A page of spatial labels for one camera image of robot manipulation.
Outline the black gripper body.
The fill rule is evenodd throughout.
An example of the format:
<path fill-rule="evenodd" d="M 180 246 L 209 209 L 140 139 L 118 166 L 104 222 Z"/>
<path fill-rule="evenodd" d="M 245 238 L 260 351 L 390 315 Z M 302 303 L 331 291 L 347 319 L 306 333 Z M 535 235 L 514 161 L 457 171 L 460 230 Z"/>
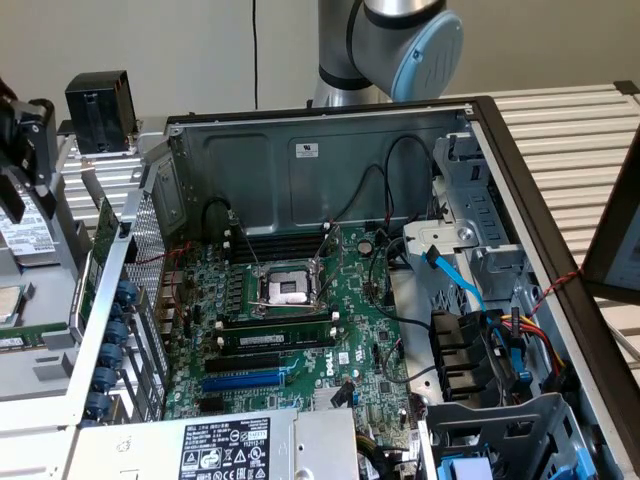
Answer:
<path fill-rule="evenodd" d="M 1 169 L 12 165 L 17 158 L 19 131 L 13 102 L 17 100 L 14 91 L 0 79 L 1 90 Z"/>

